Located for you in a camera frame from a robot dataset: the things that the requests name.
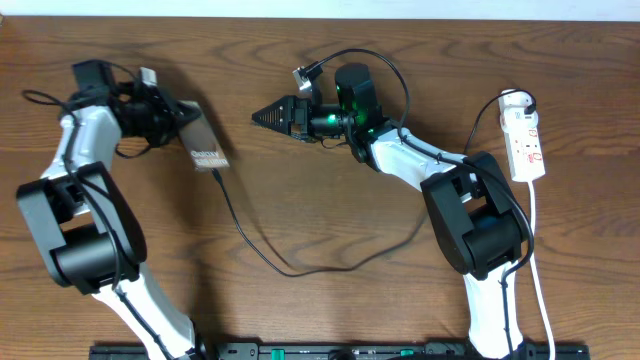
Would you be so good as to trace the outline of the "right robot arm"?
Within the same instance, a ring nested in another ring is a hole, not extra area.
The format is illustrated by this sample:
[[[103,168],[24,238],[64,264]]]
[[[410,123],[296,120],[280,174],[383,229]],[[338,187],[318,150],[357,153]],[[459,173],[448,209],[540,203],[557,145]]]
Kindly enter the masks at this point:
[[[419,190],[437,243],[462,274],[476,354],[507,359],[524,342],[515,314],[515,274],[533,255],[534,234],[495,158],[442,151],[384,115],[369,69],[349,63],[335,73],[338,101],[326,104],[319,65],[293,75],[303,98],[287,95],[252,115],[254,123],[303,142],[343,138],[354,158]]]

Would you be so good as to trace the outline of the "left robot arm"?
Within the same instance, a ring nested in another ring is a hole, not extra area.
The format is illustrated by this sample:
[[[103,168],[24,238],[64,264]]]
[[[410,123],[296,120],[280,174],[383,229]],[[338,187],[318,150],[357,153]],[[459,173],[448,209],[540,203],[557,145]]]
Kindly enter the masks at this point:
[[[142,228],[110,175],[122,139],[162,147],[202,111],[158,86],[154,70],[142,67],[119,82],[116,67],[105,60],[74,64],[78,89],[65,101],[23,91],[32,103],[59,108],[62,134],[40,178],[18,187],[17,205],[55,283],[108,306],[148,358],[205,359],[193,320],[151,274]]]

